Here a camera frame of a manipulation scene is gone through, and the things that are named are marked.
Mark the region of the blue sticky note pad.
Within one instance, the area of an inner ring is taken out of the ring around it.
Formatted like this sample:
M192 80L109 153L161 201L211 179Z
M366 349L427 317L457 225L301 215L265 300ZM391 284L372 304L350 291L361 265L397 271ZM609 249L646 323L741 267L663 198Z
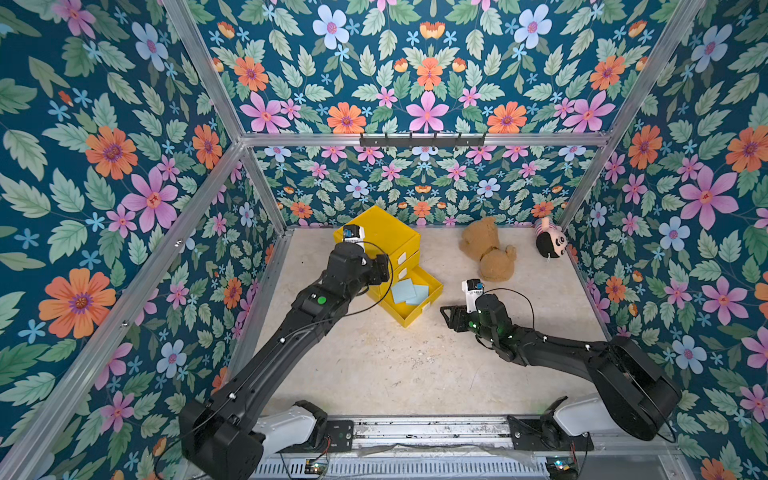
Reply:
M430 295L427 285L413 285L413 295L406 300L407 305L418 306L422 304Z
M406 300L413 295L413 282L411 279L398 281L391 290L392 301L394 304L406 303Z

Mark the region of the yellow bottom drawer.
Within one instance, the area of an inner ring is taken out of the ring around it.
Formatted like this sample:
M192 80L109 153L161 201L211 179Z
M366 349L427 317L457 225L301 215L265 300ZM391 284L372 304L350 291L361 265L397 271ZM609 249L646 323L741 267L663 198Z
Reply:
M395 277L394 284L371 287L367 295L402 327L411 326L443 293L444 285L421 267Z

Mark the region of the yellow plastic drawer cabinet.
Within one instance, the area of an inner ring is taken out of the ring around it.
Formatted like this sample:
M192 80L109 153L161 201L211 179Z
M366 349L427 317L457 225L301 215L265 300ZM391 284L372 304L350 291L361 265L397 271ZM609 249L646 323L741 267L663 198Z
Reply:
M394 284L398 274L407 274L415 267L422 268L420 234L380 207L373 206L346 224L357 224L364 228L366 237L362 246L368 255L386 253L389 256L389 287ZM343 242L342 227L334 232L334 241L337 243Z

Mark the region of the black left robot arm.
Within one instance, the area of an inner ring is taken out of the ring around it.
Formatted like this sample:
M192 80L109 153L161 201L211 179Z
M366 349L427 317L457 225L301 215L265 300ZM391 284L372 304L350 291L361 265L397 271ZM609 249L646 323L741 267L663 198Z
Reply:
M298 445L325 447L326 413L298 401L272 415L263 410L298 362L343 317L366 288L388 283L389 256L368 242L342 242L325 270L301 290L285 319L255 356L204 403L189 402L179 415L185 459L212 479L248 479L265 456Z

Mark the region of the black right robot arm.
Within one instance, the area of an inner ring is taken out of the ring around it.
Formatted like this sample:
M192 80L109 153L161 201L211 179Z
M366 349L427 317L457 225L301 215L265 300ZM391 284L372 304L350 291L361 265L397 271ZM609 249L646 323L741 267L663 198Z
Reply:
M512 322L493 294L481 294L465 306L442 306L446 326L470 332L502 360L542 367L590 381L597 394L564 400L551 417L571 436L620 429L643 441L654 439L682 400L681 388L626 337L578 341L546 335Z

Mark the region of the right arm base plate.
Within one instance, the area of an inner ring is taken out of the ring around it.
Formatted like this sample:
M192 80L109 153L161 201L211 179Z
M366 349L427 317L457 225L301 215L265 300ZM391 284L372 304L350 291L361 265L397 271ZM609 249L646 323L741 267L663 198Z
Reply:
M553 419L543 417L506 417L512 444L516 450L565 452L594 450L590 436L568 435Z

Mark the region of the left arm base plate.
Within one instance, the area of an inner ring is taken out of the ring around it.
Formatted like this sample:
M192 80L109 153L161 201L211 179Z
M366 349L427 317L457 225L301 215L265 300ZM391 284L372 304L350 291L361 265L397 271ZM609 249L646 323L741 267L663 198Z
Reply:
M355 423L351 420L290 420L277 428L275 439L280 453L334 453L352 449Z

